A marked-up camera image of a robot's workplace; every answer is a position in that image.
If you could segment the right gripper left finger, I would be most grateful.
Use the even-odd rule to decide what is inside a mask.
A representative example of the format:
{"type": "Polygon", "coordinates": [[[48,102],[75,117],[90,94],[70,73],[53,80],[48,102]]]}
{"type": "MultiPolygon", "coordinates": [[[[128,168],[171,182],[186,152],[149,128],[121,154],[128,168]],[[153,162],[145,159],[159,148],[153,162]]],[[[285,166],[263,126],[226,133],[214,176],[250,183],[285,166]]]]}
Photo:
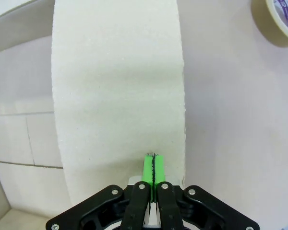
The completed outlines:
{"type": "Polygon", "coordinates": [[[142,181],[122,189],[109,185],[46,223],[47,230],[141,230],[151,201],[154,156],[144,158],[142,181]]]}

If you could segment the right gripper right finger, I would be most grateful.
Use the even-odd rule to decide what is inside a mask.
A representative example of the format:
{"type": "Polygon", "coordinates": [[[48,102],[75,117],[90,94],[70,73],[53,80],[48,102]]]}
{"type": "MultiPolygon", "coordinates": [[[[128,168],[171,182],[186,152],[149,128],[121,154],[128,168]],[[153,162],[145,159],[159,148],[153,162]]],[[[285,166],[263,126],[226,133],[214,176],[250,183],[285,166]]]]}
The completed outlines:
{"type": "Polygon", "coordinates": [[[258,230],[259,224],[197,185],[182,189],[165,180],[162,156],[154,156],[155,200],[163,230],[258,230]]]}

